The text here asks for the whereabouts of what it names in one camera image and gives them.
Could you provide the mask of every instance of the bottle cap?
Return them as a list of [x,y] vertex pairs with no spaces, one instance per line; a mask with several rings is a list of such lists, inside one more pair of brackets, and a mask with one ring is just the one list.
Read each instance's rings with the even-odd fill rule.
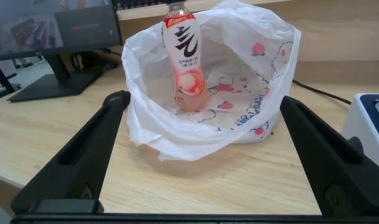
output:
[[185,0],[165,0],[166,4],[171,4],[171,3],[175,3],[175,2],[182,2],[182,1],[185,1]]

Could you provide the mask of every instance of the monitor stand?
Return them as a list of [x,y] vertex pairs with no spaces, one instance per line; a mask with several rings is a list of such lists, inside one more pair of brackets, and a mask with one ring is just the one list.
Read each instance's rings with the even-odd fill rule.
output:
[[81,94],[101,74],[103,68],[69,72],[60,55],[44,56],[54,74],[44,75],[8,99],[11,102],[40,100]]

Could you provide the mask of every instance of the black cable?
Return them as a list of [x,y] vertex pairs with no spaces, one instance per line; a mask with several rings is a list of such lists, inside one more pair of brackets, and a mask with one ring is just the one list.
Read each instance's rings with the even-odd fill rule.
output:
[[351,105],[351,101],[349,101],[349,100],[346,100],[346,99],[341,98],[341,97],[339,97],[339,96],[333,95],[333,94],[331,94],[331,93],[327,93],[327,92],[322,91],[322,90],[315,89],[315,88],[313,88],[313,87],[311,87],[311,86],[307,86],[307,85],[302,84],[301,82],[299,82],[299,81],[297,81],[297,80],[293,80],[293,83],[295,83],[295,84],[298,85],[299,87],[303,87],[303,88],[305,88],[305,89],[307,89],[307,90],[313,91],[313,92],[318,93],[318,94],[321,94],[321,95],[325,95],[325,96],[331,97],[331,98],[333,98],[333,99],[336,99],[336,100],[339,100],[339,101],[341,101],[341,102],[343,102],[343,103],[346,103],[346,104],[348,104],[348,105]]
[[121,57],[121,53],[119,52],[114,52],[108,48],[101,48],[100,50],[102,50],[104,53],[106,54],[113,54],[113,55],[117,55],[117,56],[120,56]]

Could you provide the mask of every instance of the bottle label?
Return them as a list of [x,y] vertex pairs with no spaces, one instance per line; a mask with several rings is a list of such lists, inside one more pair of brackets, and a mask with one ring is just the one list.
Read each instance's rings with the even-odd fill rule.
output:
[[163,39],[175,75],[175,89],[196,96],[205,87],[200,64],[200,26],[193,14],[164,19]]

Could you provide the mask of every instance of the white device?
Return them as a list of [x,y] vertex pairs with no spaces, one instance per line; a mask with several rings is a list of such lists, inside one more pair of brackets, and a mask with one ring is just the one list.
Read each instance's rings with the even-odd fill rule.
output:
[[379,94],[355,95],[341,135],[358,138],[363,153],[379,166]]

